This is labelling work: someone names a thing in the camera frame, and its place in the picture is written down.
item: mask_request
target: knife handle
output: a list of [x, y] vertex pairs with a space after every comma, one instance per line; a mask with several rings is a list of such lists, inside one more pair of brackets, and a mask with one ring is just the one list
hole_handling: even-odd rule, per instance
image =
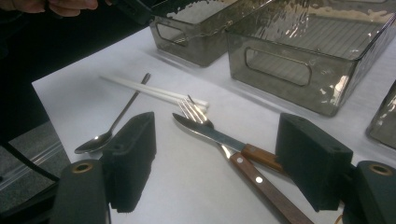
[[285, 175], [285, 171], [282, 168], [282, 165], [276, 162], [276, 155], [271, 152], [265, 151], [259, 147], [255, 147], [251, 144], [246, 144], [242, 149], [242, 155], [248, 159], [256, 161], [264, 166], [267, 166], [273, 170], [280, 172]]
[[253, 184], [260, 195], [269, 201], [290, 224], [313, 224], [282, 192], [263, 176], [241, 153], [230, 157], [235, 167]]

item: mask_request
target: spoon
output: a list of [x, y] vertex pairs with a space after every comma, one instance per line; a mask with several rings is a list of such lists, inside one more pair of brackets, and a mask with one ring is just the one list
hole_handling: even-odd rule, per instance
[[[151, 74], [147, 73], [145, 77], [143, 77], [142, 84], [146, 84], [149, 81]], [[93, 152], [101, 147], [103, 147], [106, 143], [110, 141], [110, 139], [113, 137], [113, 130], [117, 126], [117, 124], [120, 122], [122, 116], [125, 114], [125, 112], [128, 110], [129, 106], [134, 102], [134, 99], [136, 99], [137, 95], [139, 94], [140, 91], [136, 91], [134, 95], [132, 96], [131, 100], [129, 100], [128, 104], [122, 109], [121, 113], [119, 116], [116, 118], [114, 123], [111, 125], [110, 129], [101, 135], [95, 136], [93, 139], [90, 141], [82, 144], [78, 148], [76, 148], [75, 153], [76, 154], [82, 154], [86, 152]]]

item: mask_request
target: chopstick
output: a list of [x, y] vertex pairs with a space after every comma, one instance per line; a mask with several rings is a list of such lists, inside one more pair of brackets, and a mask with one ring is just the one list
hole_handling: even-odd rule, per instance
[[[131, 80], [122, 78], [122, 77], [111, 77], [111, 76], [100, 76], [101, 78], [107, 79], [109, 81], [113, 81], [115, 83], [121, 84], [123, 86], [132, 88], [137, 91], [141, 91], [142, 93], [145, 93], [147, 95], [159, 98], [161, 100], [165, 100], [167, 102], [170, 102], [174, 105], [177, 105], [178, 100], [182, 99], [188, 99], [187, 95], [182, 95], [179, 93], [171, 92], [171, 91], [165, 91], [162, 89], [158, 89], [155, 87], [150, 87], [147, 85], [142, 85], [137, 82], [133, 82]], [[209, 107], [209, 102], [203, 101], [200, 99], [192, 99], [200, 109], [203, 110], [203, 112], [206, 112], [207, 108]]]

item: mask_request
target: fork handle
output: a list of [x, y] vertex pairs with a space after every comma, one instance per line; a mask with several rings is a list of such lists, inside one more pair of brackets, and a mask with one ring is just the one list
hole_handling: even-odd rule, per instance
[[283, 175], [286, 174], [282, 168], [282, 165], [276, 161], [276, 155], [272, 154], [271, 152], [268, 152], [259, 147], [255, 147], [251, 144], [246, 144], [245, 147], [242, 149], [241, 153], [248, 159], [256, 161], [273, 170], [276, 170]]
[[247, 178], [260, 195], [269, 201], [290, 224], [313, 224], [279, 189], [262, 175], [241, 153], [230, 157], [233, 165]]

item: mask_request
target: white table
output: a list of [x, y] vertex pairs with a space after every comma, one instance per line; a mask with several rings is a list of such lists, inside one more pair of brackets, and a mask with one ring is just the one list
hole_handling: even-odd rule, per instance
[[[353, 164], [372, 160], [396, 167], [396, 151], [366, 137], [364, 131], [396, 78], [396, 39], [334, 118], [325, 118], [231, 79], [228, 55], [207, 68], [156, 49], [149, 28], [34, 82], [71, 162], [99, 158], [74, 149], [104, 133], [133, 90], [99, 78], [114, 75], [190, 94], [210, 103], [217, 129], [240, 141], [275, 152], [279, 114], [309, 119], [354, 151]], [[112, 211], [113, 223], [280, 223], [271, 205], [219, 153], [216, 145], [181, 130], [176, 105], [141, 93], [116, 131], [132, 116], [154, 111], [157, 155], [142, 198], [131, 214]], [[316, 213], [287, 178], [257, 166], [314, 223], [334, 223], [339, 211]]]

